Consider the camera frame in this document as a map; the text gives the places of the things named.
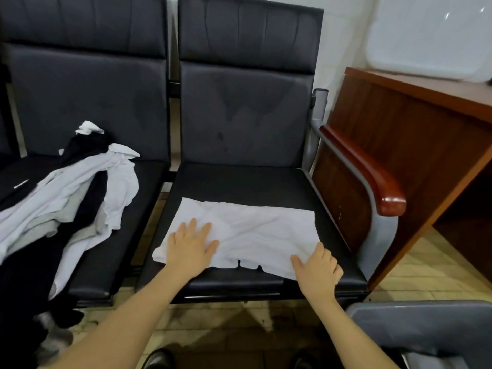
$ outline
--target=black chair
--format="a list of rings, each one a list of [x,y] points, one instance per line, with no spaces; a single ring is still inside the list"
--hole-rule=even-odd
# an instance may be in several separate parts
[[[386,220],[365,180],[376,178],[377,190],[391,177],[375,176],[363,151],[320,130],[327,91],[311,92],[323,11],[261,0],[178,0],[178,12],[182,162],[136,288],[162,269],[152,252],[187,197],[314,211],[320,240],[345,272],[336,296],[344,304],[364,299],[397,217]],[[309,175],[320,138],[366,182],[374,203],[374,228],[357,260]],[[261,270],[208,268],[174,303],[301,297],[297,282]]]
[[[165,2],[0,0],[28,152],[10,173],[50,163],[84,120],[141,155],[121,229],[85,252],[67,285],[79,306],[111,303],[169,170]]]
[[[0,64],[0,170],[20,158],[19,144],[8,101],[7,81],[9,81],[8,69],[5,65]]]

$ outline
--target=wooden desk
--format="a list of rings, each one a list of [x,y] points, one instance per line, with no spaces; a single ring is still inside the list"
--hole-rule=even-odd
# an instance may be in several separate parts
[[[476,213],[470,207],[474,205],[466,206],[467,212],[460,209],[464,205],[454,205],[450,208],[453,215],[443,215],[492,159],[492,87],[347,68],[329,124],[375,158],[406,194],[406,212],[370,280],[372,288],[440,216],[436,228],[492,279],[492,213],[488,238],[478,235],[473,249],[464,234],[472,226],[457,229],[457,222]],[[325,147],[320,149],[313,179],[347,244],[356,252],[371,219],[363,186]]]

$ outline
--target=shoe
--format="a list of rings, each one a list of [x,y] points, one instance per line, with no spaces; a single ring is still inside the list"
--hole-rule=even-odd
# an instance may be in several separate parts
[[[318,369],[318,363],[311,355],[298,352],[290,361],[289,369]]]
[[[142,369],[176,369],[176,362],[171,351],[159,348],[152,352],[144,362]]]

